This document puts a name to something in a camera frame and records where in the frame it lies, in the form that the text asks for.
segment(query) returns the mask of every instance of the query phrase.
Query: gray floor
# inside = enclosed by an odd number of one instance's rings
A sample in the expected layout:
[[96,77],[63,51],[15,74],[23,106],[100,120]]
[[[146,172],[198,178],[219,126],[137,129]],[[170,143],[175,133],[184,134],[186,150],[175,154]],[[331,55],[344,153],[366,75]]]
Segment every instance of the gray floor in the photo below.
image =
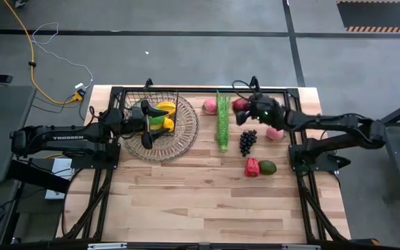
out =
[[[290,6],[296,32],[344,32],[333,0],[290,0]],[[59,22],[61,28],[91,30],[287,30],[281,0],[32,0],[19,13],[31,29]],[[0,28],[17,27],[0,1]],[[382,118],[400,106],[400,39],[301,38],[297,44],[306,86],[318,88],[324,114]],[[46,48],[87,65],[95,84],[138,84],[151,77],[161,84],[227,85],[256,75],[262,85],[297,86],[290,44],[283,37],[57,36]],[[0,74],[13,75],[14,85],[31,84],[29,58],[25,36],[0,35]],[[37,82],[56,99],[65,99],[74,85],[89,81],[84,69],[39,49],[36,61]],[[33,108],[27,124],[79,125],[77,112],[68,108],[57,115]],[[352,159],[340,175],[352,238],[373,237],[400,246],[400,201],[383,201],[399,188],[386,151],[350,149],[340,154]],[[56,222],[56,216],[31,216],[38,219],[23,220]],[[46,226],[41,231],[31,229],[34,223],[26,225],[18,232],[25,238],[52,237]]]

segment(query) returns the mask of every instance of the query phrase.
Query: yellow cable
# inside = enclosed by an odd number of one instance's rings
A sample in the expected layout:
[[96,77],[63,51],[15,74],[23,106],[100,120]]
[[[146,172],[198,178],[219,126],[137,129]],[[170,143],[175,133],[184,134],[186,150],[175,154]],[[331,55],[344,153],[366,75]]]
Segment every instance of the yellow cable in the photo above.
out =
[[[15,18],[18,20],[18,22],[19,22],[19,24],[21,25],[21,27],[24,29],[24,32],[26,33],[26,36],[27,36],[28,43],[29,43],[30,46],[31,46],[31,62],[34,63],[34,62],[35,62],[35,52],[34,52],[34,50],[33,50],[33,44],[32,44],[32,41],[31,41],[31,37],[30,37],[30,35],[28,34],[27,29],[26,29],[25,25],[23,24],[23,22],[22,22],[21,19],[18,17],[17,13],[13,10],[12,6],[10,6],[10,4],[7,2],[7,0],[4,0],[4,3],[6,3],[7,7],[10,9],[10,11],[13,13],[13,15],[15,16]],[[61,104],[61,105],[63,105],[63,104],[69,104],[69,103],[75,101],[75,100],[73,100],[73,99],[71,99],[70,101],[66,101],[66,102],[64,102],[64,101],[55,101],[55,100],[53,100],[50,96],[48,96],[46,93],[44,93],[44,91],[42,91],[41,88],[38,86],[38,84],[36,84],[36,82],[35,82],[35,77],[34,77],[34,75],[33,75],[33,66],[32,66],[32,65],[31,65],[31,80],[32,80],[32,83],[34,84],[35,88],[36,88],[38,91],[40,91],[41,94],[43,94],[47,99],[49,99],[51,102],[53,102],[53,103],[55,103],[55,104]]]
[[60,157],[60,156],[63,156],[63,154],[62,153],[55,153],[53,155],[44,157],[44,159],[57,158],[57,157]]

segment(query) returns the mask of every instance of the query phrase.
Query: round wire basket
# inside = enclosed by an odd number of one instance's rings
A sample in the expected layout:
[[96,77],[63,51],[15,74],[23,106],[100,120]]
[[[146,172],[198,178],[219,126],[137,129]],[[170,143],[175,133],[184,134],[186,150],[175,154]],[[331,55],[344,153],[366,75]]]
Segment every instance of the round wire basket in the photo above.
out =
[[142,146],[140,135],[123,139],[124,146],[134,156],[155,163],[165,162],[183,155],[192,146],[199,132],[199,120],[194,108],[186,99],[179,97],[177,92],[128,92],[125,106],[128,108],[140,106],[143,99],[148,100],[154,108],[161,101],[176,103],[176,112],[172,117],[174,131],[165,134],[168,136],[161,136],[155,140],[152,149],[145,149]]

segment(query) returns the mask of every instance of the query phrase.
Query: wooden table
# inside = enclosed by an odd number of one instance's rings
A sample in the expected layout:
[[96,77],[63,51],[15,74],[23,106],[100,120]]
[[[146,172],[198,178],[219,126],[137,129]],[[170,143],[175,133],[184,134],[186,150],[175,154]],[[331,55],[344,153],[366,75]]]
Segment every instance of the wooden table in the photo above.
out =
[[[94,86],[90,105],[97,112],[106,109],[111,87]],[[299,93],[305,113],[321,112],[316,88],[299,88]],[[180,95],[192,104],[199,118],[195,143],[186,154],[165,163],[139,160],[122,148],[110,187],[103,241],[305,242],[297,180],[288,162],[289,137],[281,142],[269,141],[265,137],[266,125],[248,121],[237,126],[230,110],[228,151],[220,153],[214,139],[217,118],[201,111],[203,101],[215,98],[215,94]],[[244,129],[258,131],[258,141],[250,156],[276,163],[278,171],[275,175],[244,176],[246,158],[239,150],[240,134]],[[319,138],[321,133],[307,131],[308,137]],[[67,230],[88,205],[93,175],[93,170],[83,170],[70,187],[65,205]],[[322,209],[341,234],[349,238],[338,182],[326,172],[316,172],[315,176]],[[313,232],[317,235],[314,213],[310,216]]]

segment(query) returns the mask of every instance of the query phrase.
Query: white cable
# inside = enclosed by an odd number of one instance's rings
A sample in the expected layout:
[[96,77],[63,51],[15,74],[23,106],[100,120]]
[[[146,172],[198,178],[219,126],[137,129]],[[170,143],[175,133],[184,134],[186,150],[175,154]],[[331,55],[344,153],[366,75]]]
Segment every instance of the white cable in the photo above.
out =
[[[47,42],[37,42],[36,39],[35,39],[35,34],[36,34],[42,27],[47,26],[47,25],[51,25],[51,24],[56,24],[56,32],[55,32],[55,34],[53,34],[53,35],[49,38],[49,40],[48,40]],[[69,61],[69,60],[66,59],[66,58],[62,58],[62,57],[60,57],[60,56],[57,56],[54,52],[47,51],[45,48],[43,48],[43,47],[40,45],[40,44],[48,44],[48,43],[50,43],[50,41],[52,41],[52,39],[58,34],[58,25],[59,25],[58,22],[51,22],[51,23],[48,23],[48,24],[43,24],[43,25],[41,25],[39,28],[36,29],[35,32],[33,32],[33,34],[32,34],[32,43],[34,43],[36,46],[38,46],[39,48],[41,48],[45,53],[54,55],[54,56],[55,56],[56,58],[58,58],[58,59],[65,60],[65,61],[68,62],[70,65],[85,68],[85,69],[87,70],[87,72],[89,72],[89,74],[90,74],[90,82],[89,82],[89,84],[88,84],[87,86],[84,86],[86,89],[88,89],[88,88],[91,86],[92,82],[94,81],[94,76],[92,75],[92,72],[91,72],[85,65],[80,65],[80,64],[72,63],[71,61]]]

